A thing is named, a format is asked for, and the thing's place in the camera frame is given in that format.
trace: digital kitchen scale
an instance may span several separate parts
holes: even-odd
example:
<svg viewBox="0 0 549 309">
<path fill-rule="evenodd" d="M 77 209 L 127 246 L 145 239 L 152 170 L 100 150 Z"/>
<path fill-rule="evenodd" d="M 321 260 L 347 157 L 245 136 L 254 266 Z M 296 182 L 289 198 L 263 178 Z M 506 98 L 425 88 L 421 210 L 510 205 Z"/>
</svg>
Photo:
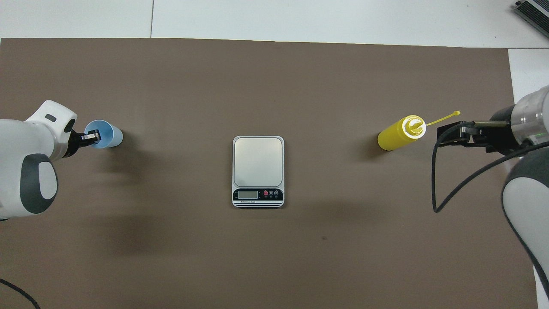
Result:
<svg viewBox="0 0 549 309">
<path fill-rule="evenodd" d="M 284 204 L 284 140 L 237 136 L 233 140 L 233 205 L 278 208 Z"/>
</svg>

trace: yellow squeeze bottle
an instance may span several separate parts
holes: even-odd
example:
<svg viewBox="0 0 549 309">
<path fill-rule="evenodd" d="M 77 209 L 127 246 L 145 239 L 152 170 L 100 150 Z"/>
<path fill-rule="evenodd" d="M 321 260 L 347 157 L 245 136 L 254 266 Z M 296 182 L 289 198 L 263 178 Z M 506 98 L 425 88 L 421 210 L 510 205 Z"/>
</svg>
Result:
<svg viewBox="0 0 549 309">
<path fill-rule="evenodd" d="M 420 116 L 406 116 L 379 133 L 379 147 L 387 151 L 391 151 L 408 145 L 411 142 L 420 139 L 425 134 L 428 125 L 441 122 L 454 115 L 459 114 L 459 111 L 455 111 L 446 117 L 443 117 L 428 124 L 425 124 L 425 121 Z"/>
</svg>

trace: black cable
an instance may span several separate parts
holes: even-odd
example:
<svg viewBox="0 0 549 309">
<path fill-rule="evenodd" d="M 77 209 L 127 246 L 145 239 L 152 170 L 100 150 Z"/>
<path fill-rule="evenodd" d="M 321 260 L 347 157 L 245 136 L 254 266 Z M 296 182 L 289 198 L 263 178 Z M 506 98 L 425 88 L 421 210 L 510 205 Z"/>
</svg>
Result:
<svg viewBox="0 0 549 309">
<path fill-rule="evenodd" d="M 544 148 L 544 147 L 547 147 L 549 146 L 549 142 L 543 142 L 541 144 L 537 144 L 537 145 L 533 145 L 533 146 L 528 146 L 526 148 L 523 148 L 523 149 L 519 149 L 519 150 L 516 150 L 502 158 L 499 158 L 485 166 L 483 166 L 482 168 L 480 168 L 479 170 L 477 170 L 476 172 L 474 172 L 473 174 L 471 174 L 471 176 L 465 178 L 464 181 L 462 181 L 459 185 L 457 185 L 457 187 L 455 187 L 451 192 L 450 194 L 448 194 L 448 196 L 446 196 L 446 198 L 442 201 L 442 203 L 440 204 L 440 206 L 436 206 L 436 190 L 435 190 L 435 167 L 436 167 L 436 151 L 437 149 L 439 148 L 440 144 L 442 143 L 442 141 L 444 141 L 450 134 L 453 133 L 453 131 L 455 131 L 456 129 L 460 129 L 464 126 L 468 126 L 468 127 L 471 127 L 475 124 L 475 122 L 466 122 L 466 123 L 460 123 L 460 124 L 456 124 L 455 126 L 452 126 L 450 127 L 448 130 L 444 131 L 440 136 L 439 138 L 436 140 L 436 143 L 435 143 L 435 147 L 433 148 L 433 158 L 432 158 L 432 161 L 431 161 L 431 194 L 432 194 L 432 198 L 433 198 L 433 211 L 435 213 L 438 213 L 440 212 L 444 206 L 446 206 L 446 204 L 453 198 L 453 196 L 458 193 L 458 191 L 461 190 L 461 188 L 463 188 L 465 185 L 467 185 L 471 180 L 475 179 L 478 175 L 484 173 L 485 171 L 491 169 L 492 167 L 496 166 L 496 165 L 499 165 L 505 161 L 509 161 L 510 159 L 512 158 L 516 158 L 516 157 L 519 157 L 521 155 L 524 155 L 525 153 L 528 153 L 530 151 L 534 151 L 534 150 L 537 150 L 537 149 L 540 149 L 540 148 Z"/>
<path fill-rule="evenodd" d="M 32 298 L 32 296 L 30 296 L 27 292 L 23 291 L 20 287 L 18 287 L 17 285 L 15 284 L 12 284 L 10 282 L 7 282 L 6 280 L 0 278 L 0 283 L 14 289 L 15 291 L 19 292 L 19 294 L 23 295 L 26 299 L 28 299 L 35 307 L 35 309 L 40 309 L 40 306 L 38 305 L 38 303 L 36 302 L 36 300 L 34 300 L 34 298 Z"/>
</svg>

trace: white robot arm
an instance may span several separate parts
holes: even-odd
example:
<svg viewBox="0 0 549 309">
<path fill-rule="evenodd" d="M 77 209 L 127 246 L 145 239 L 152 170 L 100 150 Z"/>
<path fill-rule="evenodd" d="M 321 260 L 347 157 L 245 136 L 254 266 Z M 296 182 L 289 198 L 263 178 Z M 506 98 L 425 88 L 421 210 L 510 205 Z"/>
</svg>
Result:
<svg viewBox="0 0 549 309">
<path fill-rule="evenodd" d="M 57 194 L 52 162 L 100 140 L 73 131 L 77 115 L 45 101 L 26 121 L 0 119 L 0 219 L 45 211 Z"/>
<path fill-rule="evenodd" d="M 458 122 L 438 128 L 433 151 L 433 210 L 483 171 L 516 156 L 524 156 L 509 173 L 502 191 L 503 211 L 528 252 L 545 295 L 549 296 L 549 86 L 496 112 L 486 122 Z M 436 148 L 449 145 L 486 147 L 506 157 L 479 169 L 462 182 L 440 206 L 434 190 Z"/>
</svg>

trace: blue cup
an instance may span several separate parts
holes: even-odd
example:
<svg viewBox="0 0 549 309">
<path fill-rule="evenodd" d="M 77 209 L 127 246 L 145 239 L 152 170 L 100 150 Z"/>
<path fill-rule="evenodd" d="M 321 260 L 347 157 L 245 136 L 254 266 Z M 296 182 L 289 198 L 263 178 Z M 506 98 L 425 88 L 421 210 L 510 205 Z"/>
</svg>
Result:
<svg viewBox="0 0 549 309">
<path fill-rule="evenodd" d="M 93 148 L 115 147 L 122 142 L 122 131 L 105 120 L 94 120 L 90 122 L 86 125 L 84 134 L 88 134 L 88 132 L 92 130 L 99 130 L 99 134 L 101 135 L 101 140 L 97 144 L 90 145 Z"/>
</svg>

